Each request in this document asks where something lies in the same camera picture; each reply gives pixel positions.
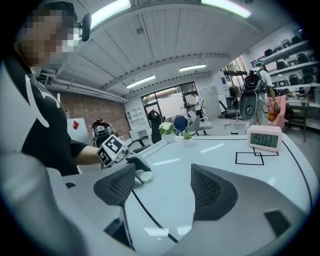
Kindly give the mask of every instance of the potted plant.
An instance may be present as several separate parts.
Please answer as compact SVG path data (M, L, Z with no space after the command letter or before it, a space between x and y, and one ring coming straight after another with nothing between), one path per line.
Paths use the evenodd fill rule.
M176 141L176 128L173 123L163 122L159 125L161 138L168 143Z
M182 133L182 136L183 136L182 143L185 147L191 148L195 144L193 137L190 135L188 131L184 131Z

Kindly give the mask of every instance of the small plant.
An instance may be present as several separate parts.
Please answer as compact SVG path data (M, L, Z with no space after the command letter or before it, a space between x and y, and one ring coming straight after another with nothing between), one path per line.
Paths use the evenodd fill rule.
M183 139L188 141L188 140L191 140L192 139L192 136L190 135L190 133L188 131L184 131L182 133L182 136L183 136Z
M173 125L173 123L170 122L163 122L162 124L159 125L159 132L160 135L162 136L162 134L176 134L176 128Z

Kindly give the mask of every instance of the person standing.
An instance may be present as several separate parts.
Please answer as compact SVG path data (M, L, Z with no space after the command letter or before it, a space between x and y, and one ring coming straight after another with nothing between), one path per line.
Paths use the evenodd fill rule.
M201 111L201 99L197 92L193 93L192 96L195 98L195 114L200 117L201 122L204 118Z
M262 82L266 85L268 92L270 93L273 102L275 103L273 109L270 111L278 111L278 103L276 102L276 95L273 89L273 83L271 77L266 69L266 65L263 61L258 61L255 64L255 68L252 69L253 71L257 71L262 79ZM257 95L257 106L256 106L256 114L253 119L250 120L250 126L257 125L257 121L259 120L259 125L261 126L268 126L268 106L267 106L267 93L261 91Z

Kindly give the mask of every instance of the brick wall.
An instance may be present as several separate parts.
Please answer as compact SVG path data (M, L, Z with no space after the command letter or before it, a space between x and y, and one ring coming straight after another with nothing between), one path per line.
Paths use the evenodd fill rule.
M60 94L61 106L69 110L70 118L84 118L89 138L92 140L91 125L97 119L112 124L115 131L129 139L130 125L127 120L125 106L102 98L94 98L69 92L50 91L55 97Z

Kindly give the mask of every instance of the white flower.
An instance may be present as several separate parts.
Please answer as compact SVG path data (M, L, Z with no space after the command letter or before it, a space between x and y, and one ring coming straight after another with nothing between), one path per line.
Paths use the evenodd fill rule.
M163 124L162 124L162 128L164 129L164 130L169 130L170 129L170 127L171 127L171 123L170 122L164 122Z

